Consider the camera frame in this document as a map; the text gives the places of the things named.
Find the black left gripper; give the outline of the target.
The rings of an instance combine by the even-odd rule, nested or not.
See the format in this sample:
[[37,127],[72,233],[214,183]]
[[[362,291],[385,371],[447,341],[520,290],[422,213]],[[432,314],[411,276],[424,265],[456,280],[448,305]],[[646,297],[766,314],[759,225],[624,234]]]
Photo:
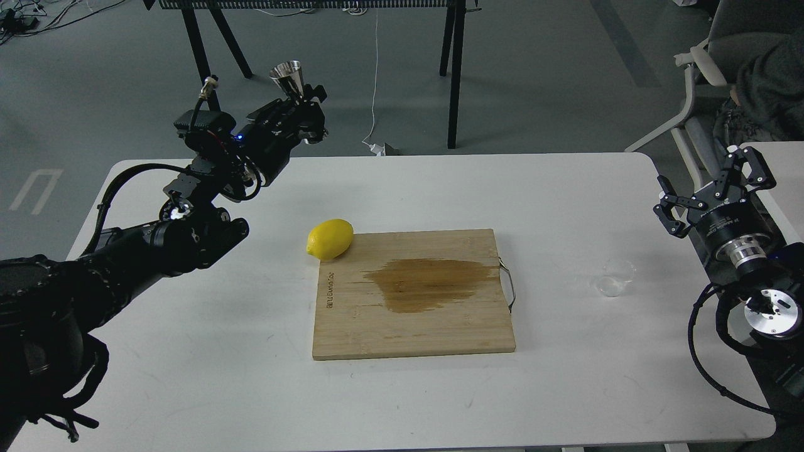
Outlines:
[[297,101],[275,99],[247,115],[249,123],[236,133],[236,142],[261,173],[263,186],[278,177],[301,141],[313,145],[327,137],[325,100],[323,85],[304,85]]

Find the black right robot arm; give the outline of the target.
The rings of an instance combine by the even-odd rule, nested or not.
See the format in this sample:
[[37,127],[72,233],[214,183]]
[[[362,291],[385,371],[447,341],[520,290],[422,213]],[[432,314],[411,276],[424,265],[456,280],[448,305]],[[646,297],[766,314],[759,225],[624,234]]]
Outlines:
[[752,146],[727,148],[720,171],[692,196],[676,195],[668,178],[658,177],[663,195],[653,212],[674,237],[696,232],[709,261],[729,261],[736,279],[707,285],[692,307],[687,346],[700,375],[722,397],[764,414],[802,421],[802,414],[772,410],[749,402],[719,384],[695,351],[698,313],[718,297],[715,331],[722,342],[744,357],[780,362],[776,379],[782,388],[802,398],[802,243],[776,249],[779,235],[751,198],[776,186],[760,151]]

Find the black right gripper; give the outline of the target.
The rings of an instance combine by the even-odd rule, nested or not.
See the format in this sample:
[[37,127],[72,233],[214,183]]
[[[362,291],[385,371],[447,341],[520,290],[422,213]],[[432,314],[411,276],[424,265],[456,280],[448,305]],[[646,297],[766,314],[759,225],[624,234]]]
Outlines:
[[[776,188],[763,154],[752,146],[731,145],[713,181],[713,196],[678,196],[669,178],[658,175],[660,202],[653,212],[666,231],[684,238],[689,231],[702,261],[766,261],[772,230],[761,210],[747,198]],[[683,222],[674,208],[690,210]]]

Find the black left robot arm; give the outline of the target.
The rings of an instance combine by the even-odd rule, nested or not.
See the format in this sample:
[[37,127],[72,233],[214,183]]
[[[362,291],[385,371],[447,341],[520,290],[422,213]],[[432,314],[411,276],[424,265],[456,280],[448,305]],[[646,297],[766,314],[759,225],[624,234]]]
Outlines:
[[[215,198],[252,200],[278,177],[294,147],[327,136],[320,106],[325,88],[307,85],[296,70],[285,75],[274,68],[271,80],[285,97],[256,109],[234,132],[230,114],[203,110],[218,84],[207,77],[193,108],[173,124],[195,152],[190,165],[139,164],[115,176],[77,259],[38,254],[2,261],[2,450],[26,422],[46,421],[73,443],[77,426],[97,428],[78,412],[109,365],[108,347],[92,331],[159,280],[209,268],[236,248],[249,224],[215,206]],[[115,195],[146,171],[177,173],[164,188],[157,220],[105,229]]]

